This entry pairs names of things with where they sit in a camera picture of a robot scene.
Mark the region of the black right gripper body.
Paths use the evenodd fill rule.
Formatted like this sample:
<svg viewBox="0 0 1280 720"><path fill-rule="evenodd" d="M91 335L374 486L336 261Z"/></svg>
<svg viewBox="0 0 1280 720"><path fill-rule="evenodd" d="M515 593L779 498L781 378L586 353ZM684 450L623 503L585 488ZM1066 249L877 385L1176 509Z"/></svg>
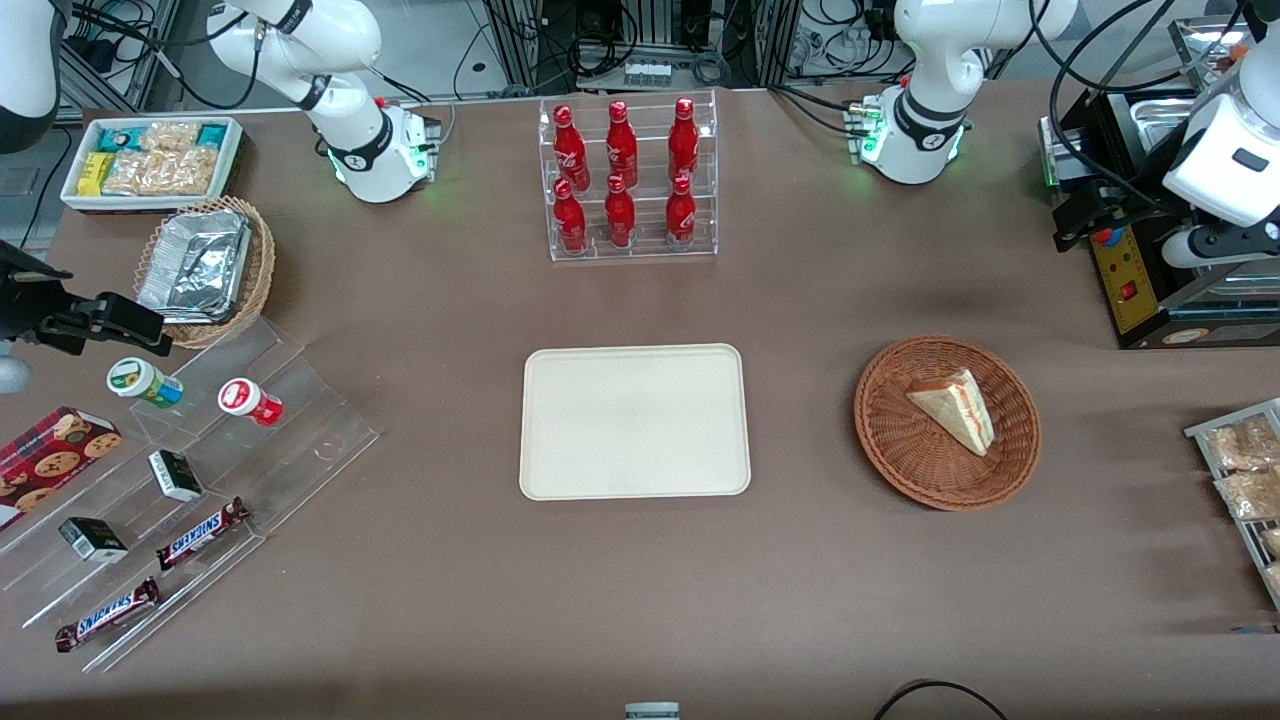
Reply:
<svg viewBox="0 0 1280 720"><path fill-rule="evenodd" d="M63 286L73 273L3 241L1 275L3 341L82 347L93 337L90 316L79 310L86 300Z"/></svg>

